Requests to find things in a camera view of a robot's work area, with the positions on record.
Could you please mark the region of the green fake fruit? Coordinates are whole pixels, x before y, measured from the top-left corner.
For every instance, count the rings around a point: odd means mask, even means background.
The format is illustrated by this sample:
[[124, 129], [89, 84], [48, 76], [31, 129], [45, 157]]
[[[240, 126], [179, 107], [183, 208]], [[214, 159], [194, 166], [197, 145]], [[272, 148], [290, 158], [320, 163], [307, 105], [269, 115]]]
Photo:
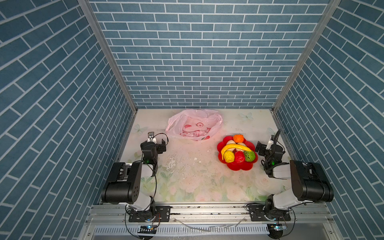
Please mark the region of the green fake fruit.
[[254, 151], [244, 151], [245, 161], [253, 162], [256, 159], [256, 154]]

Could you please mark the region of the red fake strawberry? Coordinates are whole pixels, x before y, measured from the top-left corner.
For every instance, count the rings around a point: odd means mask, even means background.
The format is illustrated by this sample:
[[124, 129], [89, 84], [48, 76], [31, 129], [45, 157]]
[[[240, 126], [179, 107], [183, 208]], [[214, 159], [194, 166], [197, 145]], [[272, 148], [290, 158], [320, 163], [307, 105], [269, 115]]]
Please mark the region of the red fake strawberry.
[[244, 152], [241, 152], [241, 151], [235, 152], [235, 163], [241, 164], [243, 162], [245, 162]]

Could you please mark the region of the orange fake tangerine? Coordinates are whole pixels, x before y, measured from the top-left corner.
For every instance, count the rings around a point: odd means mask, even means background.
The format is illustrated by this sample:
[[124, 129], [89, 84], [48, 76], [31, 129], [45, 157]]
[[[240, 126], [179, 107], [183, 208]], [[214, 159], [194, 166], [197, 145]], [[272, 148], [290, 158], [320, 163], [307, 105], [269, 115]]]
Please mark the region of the orange fake tangerine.
[[244, 138], [243, 135], [234, 135], [233, 136], [233, 140], [234, 140], [235, 143], [238, 144], [238, 143], [243, 143], [245, 138]]

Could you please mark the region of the yellow fake banana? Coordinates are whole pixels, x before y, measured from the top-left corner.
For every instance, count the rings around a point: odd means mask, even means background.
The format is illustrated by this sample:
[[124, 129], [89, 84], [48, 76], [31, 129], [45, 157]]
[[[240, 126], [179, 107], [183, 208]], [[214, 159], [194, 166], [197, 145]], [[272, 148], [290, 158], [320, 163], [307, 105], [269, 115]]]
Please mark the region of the yellow fake banana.
[[237, 150], [243, 150], [246, 152], [252, 152], [252, 150], [246, 146], [242, 146], [242, 145], [238, 145], [238, 144], [225, 145], [221, 150], [222, 160], [224, 159], [224, 153], [229, 149], [237, 149]]

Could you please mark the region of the pink plastic bag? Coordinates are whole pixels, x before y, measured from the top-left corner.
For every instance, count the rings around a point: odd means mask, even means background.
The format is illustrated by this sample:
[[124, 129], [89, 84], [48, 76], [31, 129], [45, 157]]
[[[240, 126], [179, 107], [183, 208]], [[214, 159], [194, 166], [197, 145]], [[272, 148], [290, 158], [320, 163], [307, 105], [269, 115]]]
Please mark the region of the pink plastic bag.
[[212, 138], [223, 125], [216, 110], [183, 110], [169, 118], [166, 133], [173, 138], [204, 141]]

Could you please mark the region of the yellow fake lemon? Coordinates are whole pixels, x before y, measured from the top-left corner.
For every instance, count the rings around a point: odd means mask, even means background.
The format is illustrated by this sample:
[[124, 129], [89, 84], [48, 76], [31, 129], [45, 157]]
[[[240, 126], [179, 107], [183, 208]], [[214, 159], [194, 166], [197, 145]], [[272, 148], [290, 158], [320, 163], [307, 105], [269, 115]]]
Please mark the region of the yellow fake lemon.
[[226, 151], [223, 154], [226, 163], [233, 163], [235, 161], [235, 154], [231, 151]]

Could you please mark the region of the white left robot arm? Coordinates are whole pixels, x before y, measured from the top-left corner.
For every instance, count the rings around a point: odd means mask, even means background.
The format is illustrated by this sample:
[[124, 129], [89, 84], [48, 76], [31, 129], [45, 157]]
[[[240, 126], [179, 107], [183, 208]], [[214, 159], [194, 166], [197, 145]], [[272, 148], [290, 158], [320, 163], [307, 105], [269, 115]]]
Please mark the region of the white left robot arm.
[[101, 192], [104, 203], [126, 204], [136, 212], [153, 212], [155, 196], [148, 196], [141, 190], [142, 178], [156, 178], [158, 156], [167, 149], [168, 140], [156, 142], [156, 138], [148, 138], [141, 143], [142, 156], [131, 164], [114, 163]]

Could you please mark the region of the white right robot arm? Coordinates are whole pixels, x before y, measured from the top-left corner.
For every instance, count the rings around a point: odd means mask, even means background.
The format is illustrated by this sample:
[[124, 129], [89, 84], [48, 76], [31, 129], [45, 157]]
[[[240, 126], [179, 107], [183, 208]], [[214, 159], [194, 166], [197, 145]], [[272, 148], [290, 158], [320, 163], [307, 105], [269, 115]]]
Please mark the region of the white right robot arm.
[[286, 213], [296, 206], [334, 199], [334, 190], [320, 164], [283, 162], [284, 148], [272, 143], [258, 142], [256, 153], [265, 158], [262, 167], [269, 178], [291, 181], [290, 189], [268, 196], [264, 207], [266, 214]]

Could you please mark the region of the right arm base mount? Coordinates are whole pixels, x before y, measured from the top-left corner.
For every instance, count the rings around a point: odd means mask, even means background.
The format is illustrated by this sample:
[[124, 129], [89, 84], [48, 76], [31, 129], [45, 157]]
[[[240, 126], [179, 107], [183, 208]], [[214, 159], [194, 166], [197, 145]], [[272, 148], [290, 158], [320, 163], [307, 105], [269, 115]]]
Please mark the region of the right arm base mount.
[[288, 211], [266, 207], [262, 204], [247, 204], [245, 209], [249, 212], [252, 222], [277, 222], [279, 220], [288, 222], [291, 220]]

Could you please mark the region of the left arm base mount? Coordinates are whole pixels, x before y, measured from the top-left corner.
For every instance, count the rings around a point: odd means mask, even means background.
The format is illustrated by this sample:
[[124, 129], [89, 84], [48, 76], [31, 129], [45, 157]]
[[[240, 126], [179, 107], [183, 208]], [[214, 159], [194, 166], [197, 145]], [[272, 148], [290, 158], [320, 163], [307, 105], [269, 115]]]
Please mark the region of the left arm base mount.
[[134, 211], [132, 209], [129, 209], [127, 214], [130, 223], [169, 222], [171, 207], [152, 206], [147, 211]]

